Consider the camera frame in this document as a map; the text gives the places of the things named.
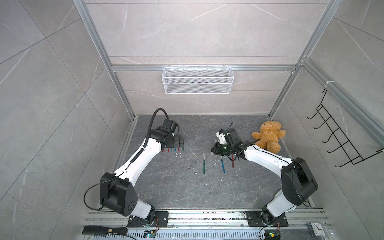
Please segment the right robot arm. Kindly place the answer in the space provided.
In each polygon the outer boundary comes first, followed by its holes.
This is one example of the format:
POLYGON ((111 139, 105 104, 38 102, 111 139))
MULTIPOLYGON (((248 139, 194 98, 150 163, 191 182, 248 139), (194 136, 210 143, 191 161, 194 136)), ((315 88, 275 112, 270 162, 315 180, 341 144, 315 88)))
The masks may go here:
POLYGON ((286 212, 302 205, 319 188, 308 164, 301 158, 289 159, 270 153, 248 141, 243 142, 235 129, 219 130, 218 142, 211 152, 218 156, 242 158, 256 163, 281 178, 282 189, 263 206, 260 218, 270 225, 286 212))

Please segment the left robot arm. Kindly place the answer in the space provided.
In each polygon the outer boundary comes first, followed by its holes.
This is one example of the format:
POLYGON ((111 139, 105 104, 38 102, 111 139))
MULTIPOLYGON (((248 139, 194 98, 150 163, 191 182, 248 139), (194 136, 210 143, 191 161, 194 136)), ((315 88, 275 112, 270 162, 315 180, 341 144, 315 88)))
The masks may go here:
POLYGON ((154 111, 140 147, 113 173, 104 173, 100 183, 100 205, 124 217, 135 217, 143 226, 156 220, 155 207, 139 199, 135 185, 150 161, 164 149, 181 147, 180 126, 163 108, 154 111))

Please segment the brown teddy bear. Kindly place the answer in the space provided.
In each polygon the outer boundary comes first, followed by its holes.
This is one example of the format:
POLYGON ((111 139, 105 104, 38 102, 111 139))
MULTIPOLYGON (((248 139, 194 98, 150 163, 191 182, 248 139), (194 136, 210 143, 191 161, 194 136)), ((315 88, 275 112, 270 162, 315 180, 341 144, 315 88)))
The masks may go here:
POLYGON ((281 123, 266 121, 260 126, 259 132, 252 132, 251 135, 253 139, 257 140, 255 145, 268 152, 277 154, 281 150, 279 139, 282 139, 286 133, 285 130, 282 130, 281 123))

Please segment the small white clock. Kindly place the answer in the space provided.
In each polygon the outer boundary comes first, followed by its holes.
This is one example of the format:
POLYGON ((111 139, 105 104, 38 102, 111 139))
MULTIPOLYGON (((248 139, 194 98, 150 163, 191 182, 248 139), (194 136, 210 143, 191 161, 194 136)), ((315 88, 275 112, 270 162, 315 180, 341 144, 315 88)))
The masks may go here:
POLYGON ((311 222, 309 223, 309 228, 314 237, 326 237, 325 229, 321 223, 311 222))

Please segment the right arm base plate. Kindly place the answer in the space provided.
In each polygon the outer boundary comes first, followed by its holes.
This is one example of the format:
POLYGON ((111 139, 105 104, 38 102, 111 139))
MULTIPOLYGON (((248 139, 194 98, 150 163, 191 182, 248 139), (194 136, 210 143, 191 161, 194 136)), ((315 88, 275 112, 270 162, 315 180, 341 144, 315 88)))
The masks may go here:
POLYGON ((249 227, 288 227, 288 220, 285 214, 274 217, 263 211, 245 211, 244 218, 247 220, 249 227))

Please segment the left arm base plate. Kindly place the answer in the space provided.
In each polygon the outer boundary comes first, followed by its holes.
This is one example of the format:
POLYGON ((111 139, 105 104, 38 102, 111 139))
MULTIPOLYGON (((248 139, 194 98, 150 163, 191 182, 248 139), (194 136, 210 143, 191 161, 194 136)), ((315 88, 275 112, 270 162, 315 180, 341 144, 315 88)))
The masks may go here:
POLYGON ((128 228, 166 228, 169 221, 169 212, 168 211, 155 211, 154 219, 151 222, 146 222, 138 217, 130 217, 128 221, 128 228))

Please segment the aluminium mounting rail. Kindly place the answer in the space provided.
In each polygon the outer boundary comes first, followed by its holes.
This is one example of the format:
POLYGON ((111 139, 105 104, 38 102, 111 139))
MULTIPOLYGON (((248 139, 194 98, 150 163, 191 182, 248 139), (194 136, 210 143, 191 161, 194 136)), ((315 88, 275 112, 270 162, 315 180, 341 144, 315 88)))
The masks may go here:
POLYGON ((288 227, 249 227, 245 211, 258 209, 161 209, 169 212, 166 228, 128 228, 130 217, 88 211, 84 226, 126 227, 126 236, 80 235, 81 240, 338 240, 323 209, 295 209, 285 213, 288 227), (326 237, 314 237, 309 223, 321 223, 326 237))

